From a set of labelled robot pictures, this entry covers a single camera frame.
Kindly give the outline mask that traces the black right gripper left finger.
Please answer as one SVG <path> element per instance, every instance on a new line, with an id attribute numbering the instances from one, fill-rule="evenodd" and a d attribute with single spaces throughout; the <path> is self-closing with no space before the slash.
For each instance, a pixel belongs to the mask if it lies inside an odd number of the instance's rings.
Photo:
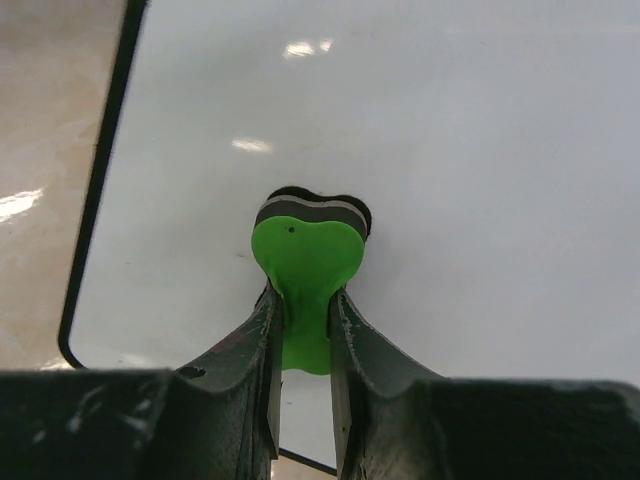
<path id="1" fill-rule="evenodd" d="M 178 370 L 180 479 L 268 479 L 277 458 L 284 304 L 267 284 L 249 318 Z"/>

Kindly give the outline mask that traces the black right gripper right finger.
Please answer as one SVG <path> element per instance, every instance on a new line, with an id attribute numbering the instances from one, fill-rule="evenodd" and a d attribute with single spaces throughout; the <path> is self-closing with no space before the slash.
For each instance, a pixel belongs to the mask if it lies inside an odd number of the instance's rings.
<path id="1" fill-rule="evenodd" d="M 370 325 L 344 289 L 329 304 L 333 431 L 340 479 L 438 479 L 429 384 L 440 375 Z"/>

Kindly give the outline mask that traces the green bone-shaped whiteboard eraser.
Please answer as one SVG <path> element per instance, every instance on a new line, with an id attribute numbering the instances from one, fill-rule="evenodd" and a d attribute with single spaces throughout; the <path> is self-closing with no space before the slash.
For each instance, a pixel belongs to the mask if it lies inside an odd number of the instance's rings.
<path id="1" fill-rule="evenodd" d="M 330 301 L 359 270 L 371 229 L 370 209 L 347 194 L 285 186 L 259 208 L 251 249 L 283 301 L 283 369 L 330 373 Z"/>

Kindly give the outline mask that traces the black-framed whiteboard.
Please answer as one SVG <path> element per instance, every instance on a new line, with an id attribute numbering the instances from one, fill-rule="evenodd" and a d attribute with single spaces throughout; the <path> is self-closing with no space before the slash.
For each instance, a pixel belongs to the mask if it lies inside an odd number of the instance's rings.
<path id="1" fill-rule="evenodd" d="M 638 477 L 637 2 L 127 2 L 64 358 L 234 331 L 285 186 L 369 207 L 346 292 L 440 375 L 439 478 Z M 280 444 L 338 477 L 331 377 L 284 374 Z"/>

